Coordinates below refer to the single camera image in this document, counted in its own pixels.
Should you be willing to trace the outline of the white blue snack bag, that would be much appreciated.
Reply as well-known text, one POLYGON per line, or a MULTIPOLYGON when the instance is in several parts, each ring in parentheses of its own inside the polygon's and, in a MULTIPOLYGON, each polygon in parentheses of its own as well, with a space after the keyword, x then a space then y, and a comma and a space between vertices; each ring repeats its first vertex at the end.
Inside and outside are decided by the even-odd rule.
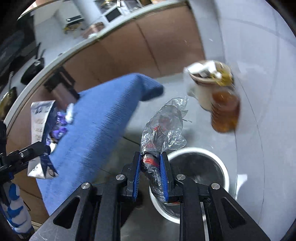
POLYGON ((58 176, 51 160, 47 137, 56 125, 57 105, 54 100, 37 101, 31 104, 31 143, 41 142, 41 155, 29 161, 27 175, 38 179, 52 179, 58 176))

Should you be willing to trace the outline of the clear plastic wrapper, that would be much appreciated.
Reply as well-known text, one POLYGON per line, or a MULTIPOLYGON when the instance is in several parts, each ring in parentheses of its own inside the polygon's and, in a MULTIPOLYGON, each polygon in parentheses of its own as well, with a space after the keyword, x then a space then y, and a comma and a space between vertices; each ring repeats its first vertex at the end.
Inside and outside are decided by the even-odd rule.
POLYGON ((149 179, 151 191, 158 201, 166 203, 160 174, 160 154, 183 148, 183 119, 188 98, 176 97, 165 103, 145 124, 140 141, 141 171, 149 179))

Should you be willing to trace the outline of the purple candy wrapper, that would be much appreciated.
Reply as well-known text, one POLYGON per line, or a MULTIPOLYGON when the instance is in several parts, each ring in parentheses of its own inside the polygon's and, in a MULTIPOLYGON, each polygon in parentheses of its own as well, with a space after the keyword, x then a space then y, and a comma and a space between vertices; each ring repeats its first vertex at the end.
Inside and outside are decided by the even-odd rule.
POLYGON ((49 132, 47 142, 58 143, 60 139, 62 139, 62 137, 68 132, 67 124, 66 114, 64 112, 58 111, 56 124, 51 132, 49 132))

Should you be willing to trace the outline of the white rimmed trash bin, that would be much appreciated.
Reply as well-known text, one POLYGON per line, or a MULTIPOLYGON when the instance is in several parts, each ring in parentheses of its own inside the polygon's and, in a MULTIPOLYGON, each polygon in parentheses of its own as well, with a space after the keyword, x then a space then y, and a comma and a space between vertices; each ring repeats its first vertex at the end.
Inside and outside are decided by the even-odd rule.
MULTIPOLYGON (((169 153, 168 161, 173 169, 196 183, 209 186, 216 182, 229 191, 230 180, 227 168, 222 160, 209 150, 195 147, 182 148, 169 153)), ((162 217, 173 223, 180 223, 178 203, 163 204, 154 197, 151 190, 149 195, 153 206, 162 217)))

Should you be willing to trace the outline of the beige trash bucket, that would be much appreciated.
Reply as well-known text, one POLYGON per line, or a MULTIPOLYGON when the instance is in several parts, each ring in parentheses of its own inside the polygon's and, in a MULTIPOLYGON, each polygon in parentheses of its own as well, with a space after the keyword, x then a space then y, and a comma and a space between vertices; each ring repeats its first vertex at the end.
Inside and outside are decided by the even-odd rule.
POLYGON ((211 110, 212 92, 221 86, 233 84, 233 75, 228 65, 215 60, 202 60, 183 69, 187 95, 198 100, 199 105, 211 110))

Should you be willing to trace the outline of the brass wok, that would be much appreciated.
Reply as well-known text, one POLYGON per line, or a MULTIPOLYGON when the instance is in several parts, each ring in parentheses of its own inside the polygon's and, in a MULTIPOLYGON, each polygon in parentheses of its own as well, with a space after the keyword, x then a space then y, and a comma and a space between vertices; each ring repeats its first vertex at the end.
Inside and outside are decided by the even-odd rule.
POLYGON ((13 75, 14 75, 14 72, 13 71, 10 72, 9 81, 8 81, 9 90, 1 99, 1 104, 0 104, 0 119, 1 119, 1 121, 4 121, 9 110, 11 109, 12 105, 14 104, 14 102, 16 101, 16 99, 18 97, 16 87, 11 86, 11 79, 12 79, 13 75))

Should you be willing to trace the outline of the blue terry towel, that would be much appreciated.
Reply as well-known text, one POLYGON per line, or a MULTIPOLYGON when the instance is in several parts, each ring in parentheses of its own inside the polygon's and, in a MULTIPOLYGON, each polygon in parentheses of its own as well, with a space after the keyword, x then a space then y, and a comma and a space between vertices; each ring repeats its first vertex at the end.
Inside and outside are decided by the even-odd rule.
POLYGON ((161 96, 162 84, 132 73, 80 92, 74 105, 74 121, 58 142, 49 160, 58 176, 37 179, 48 214, 83 182, 93 183, 107 161, 140 101, 161 96))

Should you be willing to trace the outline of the white crumpled tissue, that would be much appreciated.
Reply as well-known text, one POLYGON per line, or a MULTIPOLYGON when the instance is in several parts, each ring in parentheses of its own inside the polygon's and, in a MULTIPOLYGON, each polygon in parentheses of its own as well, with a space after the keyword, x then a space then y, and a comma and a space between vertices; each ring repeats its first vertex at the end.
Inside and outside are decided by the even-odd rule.
POLYGON ((66 108, 65 121, 72 124, 74 120, 74 103, 70 103, 66 108))

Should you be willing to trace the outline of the black wok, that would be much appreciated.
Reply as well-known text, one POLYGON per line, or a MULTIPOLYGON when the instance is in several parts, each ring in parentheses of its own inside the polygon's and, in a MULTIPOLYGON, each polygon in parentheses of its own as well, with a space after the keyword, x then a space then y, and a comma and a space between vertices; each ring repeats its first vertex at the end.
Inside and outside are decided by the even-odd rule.
POLYGON ((39 44, 37 46, 37 52, 36 52, 36 56, 35 56, 35 61, 29 66, 29 68, 22 75, 21 83, 24 84, 24 85, 28 85, 32 81, 32 79, 45 66, 45 59, 43 57, 43 54, 45 52, 45 49, 41 52, 41 55, 39 55, 39 48, 40 47, 41 47, 41 42, 39 42, 39 44))

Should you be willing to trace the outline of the grey black electric kettle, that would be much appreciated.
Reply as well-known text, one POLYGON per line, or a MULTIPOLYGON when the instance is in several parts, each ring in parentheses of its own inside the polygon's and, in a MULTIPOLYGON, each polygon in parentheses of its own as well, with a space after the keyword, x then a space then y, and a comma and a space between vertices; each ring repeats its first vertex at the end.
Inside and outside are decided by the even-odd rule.
POLYGON ((75 83, 74 78, 61 66, 49 77, 44 87, 54 97, 59 109, 66 110, 69 104, 76 103, 80 98, 74 88, 75 83))

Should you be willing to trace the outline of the amber oil bottle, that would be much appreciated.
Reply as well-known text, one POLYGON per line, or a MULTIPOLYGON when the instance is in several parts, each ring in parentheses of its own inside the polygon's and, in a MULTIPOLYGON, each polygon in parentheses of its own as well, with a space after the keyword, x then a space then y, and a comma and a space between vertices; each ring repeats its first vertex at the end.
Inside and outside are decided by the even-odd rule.
POLYGON ((220 86, 211 94, 211 125, 219 133, 234 131, 240 115, 240 95, 234 85, 220 86))

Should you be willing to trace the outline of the copper rice cooker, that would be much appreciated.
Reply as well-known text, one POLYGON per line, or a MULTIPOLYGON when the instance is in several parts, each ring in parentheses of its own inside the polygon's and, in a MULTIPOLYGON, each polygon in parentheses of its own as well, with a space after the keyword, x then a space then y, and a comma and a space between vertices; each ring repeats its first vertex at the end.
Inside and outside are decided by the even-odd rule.
POLYGON ((83 32, 82 32, 82 37, 84 39, 87 39, 89 35, 93 34, 93 33, 98 33, 100 32, 102 29, 105 28, 105 25, 103 22, 98 22, 95 23, 91 26, 89 26, 88 28, 86 28, 83 32))

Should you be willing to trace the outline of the white microwave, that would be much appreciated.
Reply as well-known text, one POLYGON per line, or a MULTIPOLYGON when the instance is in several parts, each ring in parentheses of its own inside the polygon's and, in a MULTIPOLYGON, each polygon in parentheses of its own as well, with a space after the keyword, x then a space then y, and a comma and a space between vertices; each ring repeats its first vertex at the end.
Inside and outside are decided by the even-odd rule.
POLYGON ((110 8, 109 10, 107 10, 103 16, 106 18, 106 20, 111 23, 112 21, 114 21, 116 18, 119 18, 121 16, 123 16, 123 10, 117 6, 113 6, 112 8, 110 8))

